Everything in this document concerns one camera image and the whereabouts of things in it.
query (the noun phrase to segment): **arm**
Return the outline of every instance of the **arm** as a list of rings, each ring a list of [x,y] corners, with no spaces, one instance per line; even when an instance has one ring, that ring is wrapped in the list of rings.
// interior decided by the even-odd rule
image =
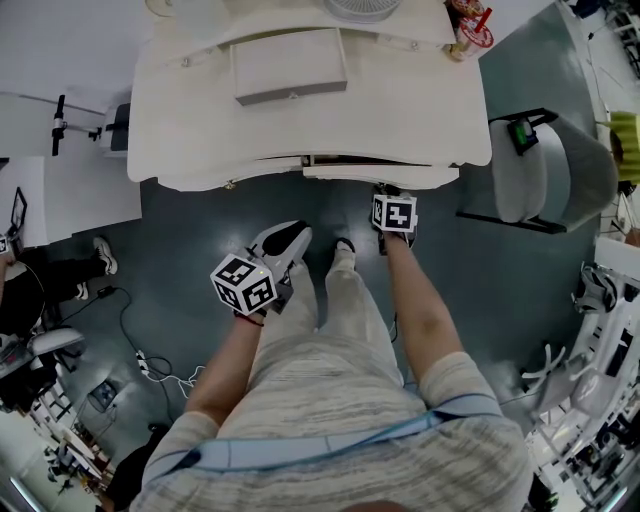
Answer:
[[[434,363],[464,352],[447,306],[399,237],[384,233],[398,325],[417,382]]]
[[[250,316],[262,324],[261,315]],[[262,329],[235,318],[231,332],[189,395],[186,412],[201,412],[220,427],[244,397]]]

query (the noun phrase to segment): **table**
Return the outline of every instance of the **table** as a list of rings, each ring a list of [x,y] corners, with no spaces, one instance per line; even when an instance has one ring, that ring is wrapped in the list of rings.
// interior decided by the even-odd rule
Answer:
[[[477,61],[452,62],[434,45],[398,50],[375,34],[348,30],[342,33],[346,92],[242,107],[234,98],[229,48],[202,49],[166,23],[156,27],[136,68],[128,155],[133,181],[157,177],[178,190],[204,190],[304,168],[327,179],[393,182],[400,176],[398,185],[406,188],[434,188],[458,177],[453,164],[483,166],[491,159]],[[340,161],[338,172],[307,167],[315,155],[380,159],[385,168],[370,175],[368,165]],[[281,158],[297,160],[265,160]]]

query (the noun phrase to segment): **power strip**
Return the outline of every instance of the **power strip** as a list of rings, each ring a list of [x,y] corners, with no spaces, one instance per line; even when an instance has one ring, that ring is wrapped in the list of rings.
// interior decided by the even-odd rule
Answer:
[[[136,359],[138,360],[138,366],[140,367],[140,371],[142,375],[145,377],[149,376],[149,365],[147,364],[147,358],[144,356],[144,352],[142,350],[138,350],[136,352]]]

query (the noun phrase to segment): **gray shirt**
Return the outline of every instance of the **gray shirt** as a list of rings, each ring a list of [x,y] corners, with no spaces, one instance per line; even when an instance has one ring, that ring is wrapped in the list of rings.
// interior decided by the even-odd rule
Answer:
[[[183,415],[151,457],[212,438],[325,435],[390,426],[465,393],[493,396],[467,354],[438,361],[421,397],[399,387],[353,340],[317,334],[278,341],[256,360],[245,398],[221,427]],[[342,510],[395,501],[410,510],[520,511],[533,471],[519,427],[502,417],[450,421],[436,430],[271,471],[187,469],[143,488],[132,509],[159,512]]]

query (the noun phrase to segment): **concrete floor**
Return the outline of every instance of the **concrete floor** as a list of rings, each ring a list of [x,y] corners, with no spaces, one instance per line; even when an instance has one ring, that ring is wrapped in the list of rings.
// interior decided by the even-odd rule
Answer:
[[[584,76],[554,5],[483,57],[481,67],[490,117],[544,106],[595,133]],[[598,221],[550,236],[456,218],[460,204],[481,193],[478,177],[488,175],[463,169],[457,182],[417,194],[420,229],[414,251],[451,309],[466,349],[505,402],[521,394],[518,370],[535,362],[543,340],[563,344],[575,337],[581,318],[570,293],[580,263],[592,256]],[[308,262],[321,311],[333,240],[348,236],[358,251],[359,271],[391,324],[386,261],[378,255],[368,220],[368,184],[312,181],[290,173],[248,180],[234,191],[179,193],[146,182],[142,201],[141,221],[101,230],[121,267],[108,281],[133,296],[125,323],[136,345],[147,356],[168,358],[177,375],[188,377],[196,365],[205,364],[230,325],[230,312],[209,281],[213,268],[262,229],[286,220],[304,219],[314,227]],[[90,254],[95,234],[55,244],[50,257]],[[76,403],[107,377],[118,384],[117,419],[102,435],[116,462],[146,442],[148,423],[168,421],[160,386],[142,377],[120,333],[118,315],[125,301],[119,293],[69,322],[88,342],[78,370],[65,377]],[[65,304],[63,312],[79,306]],[[404,358],[400,361],[406,370]],[[185,400],[175,382],[168,382],[167,389],[177,417]],[[526,429],[526,410],[534,400],[510,402],[505,412]],[[90,406],[83,419],[96,432],[108,425]]]

